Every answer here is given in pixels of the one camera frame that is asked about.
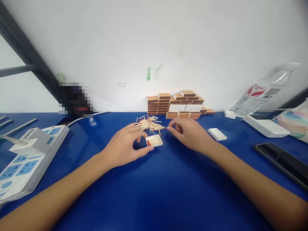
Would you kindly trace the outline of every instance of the bottle label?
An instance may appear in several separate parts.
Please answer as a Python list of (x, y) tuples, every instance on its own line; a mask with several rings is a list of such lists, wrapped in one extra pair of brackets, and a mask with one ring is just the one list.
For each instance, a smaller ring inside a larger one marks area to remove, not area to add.
[(277, 94), (282, 88), (273, 88), (266, 85), (253, 85), (248, 94), (256, 98), (268, 99), (270, 100), (275, 94)]

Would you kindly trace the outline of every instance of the power cord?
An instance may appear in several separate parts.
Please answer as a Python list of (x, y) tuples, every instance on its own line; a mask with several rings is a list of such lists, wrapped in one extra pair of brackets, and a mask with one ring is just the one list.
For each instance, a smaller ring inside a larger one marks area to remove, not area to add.
[[(98, 115), (98, 114), (104, 114), (104, 113), (107, 113), (107, 112), (112, 112), (112, 111), (103, 111), (103, 112), (98, 112), (98, 113), (93, 114), (93, 116)], [(81, 120), (81, 119), (84, 119), (84, 117), (82, 117), (82, 118), (78, 118), (78, 119), (76, 119), (76, 120), (74, 120), (74, 121), (70, 122), (70, 123), (67, 125), (67, 127), (71, 126), (72, 124), (76, 123), (78, 120)]]

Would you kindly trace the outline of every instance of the smartphone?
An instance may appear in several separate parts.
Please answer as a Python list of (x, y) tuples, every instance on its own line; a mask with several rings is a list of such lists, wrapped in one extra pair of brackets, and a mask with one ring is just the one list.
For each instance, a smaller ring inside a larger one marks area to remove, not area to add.
[(254, 149), (308, 192), (308, 165), (274, 143), (257, 144)]

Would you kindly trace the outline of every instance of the stack of matchboxes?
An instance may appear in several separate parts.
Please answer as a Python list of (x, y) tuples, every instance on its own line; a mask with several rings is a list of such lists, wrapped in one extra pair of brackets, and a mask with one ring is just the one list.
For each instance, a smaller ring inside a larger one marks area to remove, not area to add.
[(148, 97), (148, 115), (166, 115), (169, 110), (171, 95), (159, 93), (158, 96)]
[(200, 115), (212, 115), (212, 109), (203, 106), (204, 99), (191, 90), (181, 91), (172, 97), (169, 93), (148, 97), (148, 115), (166, 115), (167, 119), (198, 119)]

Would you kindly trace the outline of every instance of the white power strip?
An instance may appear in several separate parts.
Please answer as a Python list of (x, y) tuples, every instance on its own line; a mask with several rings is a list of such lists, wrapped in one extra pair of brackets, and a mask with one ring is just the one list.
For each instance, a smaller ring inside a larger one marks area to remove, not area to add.
[(18, 155), (0, 174), (0, 203), (20, 199), (34, 191), (69, 132), (65, 125), (28, 130), (10, 151)]

